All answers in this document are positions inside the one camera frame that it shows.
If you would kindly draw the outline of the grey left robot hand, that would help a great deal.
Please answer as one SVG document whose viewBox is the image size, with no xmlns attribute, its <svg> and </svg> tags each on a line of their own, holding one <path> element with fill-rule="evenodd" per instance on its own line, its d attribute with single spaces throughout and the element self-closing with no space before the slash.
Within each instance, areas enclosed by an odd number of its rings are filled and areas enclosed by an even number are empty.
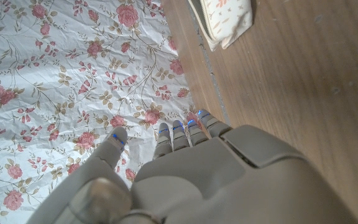
<svg viewBox="0 0 358 224">
<path fill-rule="evenodd" d="M 127 132 L 114 128 L 29 218 L 30 223 L 356 223 L 298 150 L 206 110 L 162 123 L 153 159 L 131 186 L 115 173 Z"/>
</svg>

